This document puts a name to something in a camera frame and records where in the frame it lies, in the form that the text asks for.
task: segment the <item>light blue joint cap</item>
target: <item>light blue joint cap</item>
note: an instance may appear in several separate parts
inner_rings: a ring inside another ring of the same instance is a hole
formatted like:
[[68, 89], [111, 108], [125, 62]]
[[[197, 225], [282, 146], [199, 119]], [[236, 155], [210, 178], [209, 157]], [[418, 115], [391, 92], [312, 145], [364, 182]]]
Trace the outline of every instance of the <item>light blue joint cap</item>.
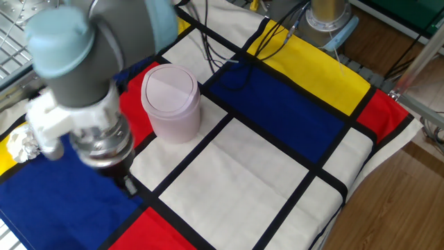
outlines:
[[337, 35], [333, 37], [324, 47], [326, 51], [333, 52], [335, 49], [338, 49], [352, 34], [355, 30], [356, 26], [358, 26], [359, 18], [357, 16], [353, 16], [353, 18], [344, 26], [342, 31], [339, 31]]
[[157, 53], [178, 37], [178, 20], [169, 0], [145, 0], [145, 5], [150, 15]]
[[75, 69], [91, 51], [94, 29], [81, 10], [71, 6], [43, 10], [25, 28], [35, 72], [57, 78]]

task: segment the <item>wooden floor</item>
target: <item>wooden floor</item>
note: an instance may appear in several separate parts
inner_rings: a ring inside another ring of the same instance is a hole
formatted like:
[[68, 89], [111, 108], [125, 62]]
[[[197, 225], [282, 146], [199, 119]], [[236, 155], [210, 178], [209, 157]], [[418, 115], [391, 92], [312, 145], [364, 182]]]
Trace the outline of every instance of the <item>wooden floor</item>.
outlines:
[[[347, 41], [345, 54], [385, 74], [413, 40], [360, 10], [355, 13], [361, 22]], [[434, 65], [438, 66], [430, 65], [416, 85], [444, 79], [444, 60], [439, 58]], [[444, 110], [443, 85], [418, 90], [417, 96], [429, 106]], [[418, 134], [415, 142], [361, 184], [339, 215], [324, 250], [444, 249], [444, 157], [425, 146], [429, 142], [423, 135]]]

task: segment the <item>trash can lid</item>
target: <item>trash can lid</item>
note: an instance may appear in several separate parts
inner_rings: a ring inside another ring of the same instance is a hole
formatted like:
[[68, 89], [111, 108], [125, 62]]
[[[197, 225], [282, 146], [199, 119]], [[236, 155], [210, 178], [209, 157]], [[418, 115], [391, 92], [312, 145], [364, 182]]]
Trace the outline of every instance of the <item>trash can lid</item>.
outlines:
[[177, 65], [160, 65], [145, 75], [142, 103], [148, 113], [179, 115], [193, 103], [198, 86], [191, 72]]

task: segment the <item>wire rack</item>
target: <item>wire rack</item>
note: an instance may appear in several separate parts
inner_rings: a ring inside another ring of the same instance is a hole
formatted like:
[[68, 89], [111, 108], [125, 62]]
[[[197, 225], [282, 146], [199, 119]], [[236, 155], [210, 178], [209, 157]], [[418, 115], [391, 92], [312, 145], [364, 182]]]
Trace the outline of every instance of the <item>wire rack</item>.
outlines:
[[25, 70], [32, 60], [26, 49], [24, 27], [28, 20], [41, 10], [55, 8], [57, 0], [0, 0], [0, 87], [2, 81], [16, 71]]

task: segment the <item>black cable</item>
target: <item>black cable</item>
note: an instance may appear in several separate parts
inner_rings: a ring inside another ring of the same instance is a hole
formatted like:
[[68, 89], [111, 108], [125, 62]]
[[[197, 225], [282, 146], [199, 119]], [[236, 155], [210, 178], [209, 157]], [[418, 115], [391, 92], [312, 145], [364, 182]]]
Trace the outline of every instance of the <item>black cable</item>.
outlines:
[[397, 67], [396, 69], [394, 69], [394, 70], [392, 71], [392, 73], [390, 73], [390, 74], [386, 77], [386, 79], [391, 79], [391, 78], [393, 78], [394, 76], [396, 76], [397, 74], [401, 74], [401, 73], [402, 73], [404, 70], [406, 70], [409, 66], [410, 66], [410, 63], [407, 63], [407, 64], [405, 64], [405, 65], [403, 65], [403, 66]]
[[[199, 17], [199, 14], [198, 14], [198, 12], [197, 12], [197, 9], [196, 9], [196, 7], [195, 7], [195, 5], [194, 5], [194, 3], [192, 2], [192, 1], [190, 1], [189, 2], [189, 4], [187, 4], [187, 7], [189, 8], [188, 10], [189, 10], [189, 12], [193, 12], [194, 13], [194, 16], [196, 17], [196, 19], [197, 19], [197, 21], [198, 22], [200, 22], [201, 23], [201, 21], [200, 21], [200, 17]], [[208, 14], [208, 11], [207, 11], [207, 7], [205, 8], [206, 9], [206, 14], [205, 14], [205, 19], [207, 19], [207, 14]], [[211, 53], [210, 53], [210, 50], [208, 49], [208, 46], [206, 45], [207, 43], [207, 39], [206, 39], [206, 34], [204, 34], [202, 31], [200, 31], [200, 36], [201, 36], [201, 38], [202, 38], [202, 43], [203, 43], [203, 48], [204, 48], [204, 51], [205, 51], [205, 54], [206, 54], [206, 57], [207, 57], [207, 61], [208, 61], [208, 65], [210, 66], [210, 69], [211, 69], [211, 71], [212, 71], [212, 73], [214, 74], [215, 73], [215, 71], [214, 71], [214, 68], [213, 68], [213, 64], [215, 64], [216, 66], [217, 66], [217, 64], [214, 62], [214, 59], [213, 59], [213, 57], [211, 56]]]
[[409, 48], [399, 57], [399, 59], [390, 67], [390, 69], [387, 71], [386, 75], [384, 76], [384, 80], [388, 79], [390, 75], [393, 75], [393, 72], [397, 69], [398, 63], [401, 62], [402, 59], [410, 52], [410, 50], [415, 46], [415, 44], [419, 41], [421, 37], [424, 36], [424, 33], [427, 31], [427, 28], [429, 28], [435, 20], [441, 16], [441, 13], [444, 11], [444, 7], [442, 7], [438, 13], [430, 20], [430, 22], [426, 25], [426, 27], [421, 30], [421, 32], [418, 34], [416, 39], [410, 44]]
[[238, 88], [231, 88], [231, 87], [228, 87], [228, 86], [226, 86], [225, 84], [221, 84], [221, 86], [222, 86], [222, 88], [225, 88], [225, 89], [227, 89], [227, 90], [230, 90], [230, 91], [240, 91], [240, 90], [242, 90], [242, 89], [244, 89], [246, 86], [247, 86], [247, 84], [250, 82], [250, 78], [251, 78], [251, 75], [252, 75], [252, 73], [253, 73], [253, 63], [257, 63], [257, 62], [262, 62], [262, 61], [265, 61], [265, 60], [267, 60], [267, 59], [269, 59], [269, 58], [271, 58], [271, 57], [273, 57], [273, 56], [275, 56], [277, 53], [279, 53], [283, 48], [284, 48], [284, 46], [285, 46], [285, 43], [284, 43], [284, 41], [282, 41], [282, 46], [279, 48], [279, 49], [277, 49], [275, 52], [273, 52], [271, 55], [269, 55], [269, 56], [267, 56], [267, 57], [265, 57], [265, 58], [262, 58], [262, 59], [259, 59], [259, 58], [257, 58], [257, 56], [261, 53], [261, 51], [262, 50], [264, 50], [265, 49], [265, 47], [269, 44], [269, 42], [273, 39], [273, 37], [275, 36], [275, 35], [277, 35], [277, 34], [279, 34], [280, 32], [282, 32], [282, 31], [280, 31], [279, 33], [278, 33], [278, 29], [279, 29], [279, 27], [281, 27], [281, 25], [284, 23], [284, 21], [285, 21], [285, 19], [287, 18], [287, 17], [289, 17], [289, 16], [291, 16], [292, 14], [294, 14], [294, 13], [296, 13], [299, 9], [301, 9], [303, 6], [305, 6], [306, 4], [308, 3], [308, 1], [304, 1], [304, 2], [302, 2], [302, 3], [298, 3], [298, 4], [296, 4], [285, 16], [283, 16], [269, 31], [268, 31], [268, 33], [264, 36], [264, 38], [262, 38], [262, 41], [259, 43], [259, 46], [257, 47], [257, 49], [256, 49], [256, 52], [255, 52], [255, 55], [254, 55], [254, 57], [256, 58], [256, 60], [254, 60], [254, 61], [252, 61], [252, 63], [250, 64], [250, 68], [249, 68], [249, 70], [248, 70], [248, 73], [247, 73], [247, 76], [246, 76], [246, 80], [245, 80], [245, 82], [244, 82], [244, 84], [241, 86], [241, 87], [238, 87]]
[[[207, 22], [208, 22], [208, 0], [205, 0], [205, 21], [204, 21], [204, 24], [203, 24], [203, 25], [205, 25], [205, 27], [207, 27]], [[208, 36], [207, 36], [206, 33], [204, 34], [204, 37], [205, 37], [204, 47], [207, 48], [207, 51], [208, 51], [208, 59], [210, 59], [210, 60], [212, 61], [212, 63], [215, 64], [214, 59], [213, 59], [213, 56], [211, 55], [210, 44], [208, 43]], [[214, 71], [214, 68], [213, 68], [213, 66], [212, 66], [211, 63], [210, 63], [210, 68], [211, 68], [211, 71], [212, 71], [213, 74], [216, 73], [216, 72]]]

